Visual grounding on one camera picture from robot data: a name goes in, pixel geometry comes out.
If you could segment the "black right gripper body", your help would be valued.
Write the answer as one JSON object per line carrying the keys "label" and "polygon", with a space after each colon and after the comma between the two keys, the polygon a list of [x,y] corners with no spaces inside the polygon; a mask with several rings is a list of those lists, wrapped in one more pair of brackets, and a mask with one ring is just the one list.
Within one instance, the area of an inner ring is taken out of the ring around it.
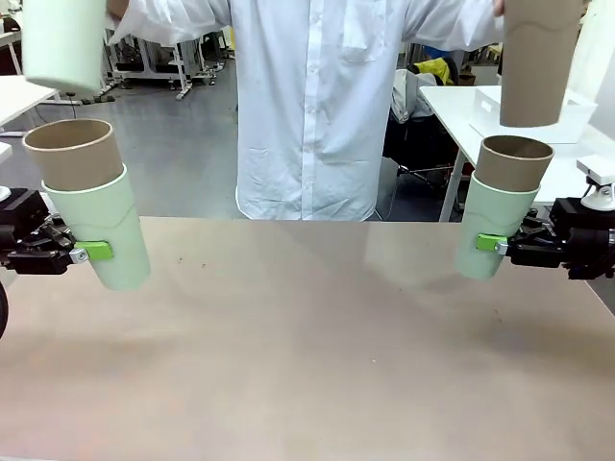
{"label": "black right gripper body", "polygon": [[509,238],[514,265],[558,268],[569,279],[614,277],[614,213],[596,211],[579,198],[557,199],[547,221],[532,215]]}

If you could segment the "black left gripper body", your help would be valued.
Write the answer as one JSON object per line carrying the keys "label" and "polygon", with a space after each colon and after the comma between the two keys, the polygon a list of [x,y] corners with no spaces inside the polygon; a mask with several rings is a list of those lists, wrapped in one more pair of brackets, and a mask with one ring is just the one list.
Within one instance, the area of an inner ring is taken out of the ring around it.
{"label": "black left gripper body", "polygon": [[75,238],[33,189],[1,200],[1,266],[18,275],[61,275],[73,264]]}

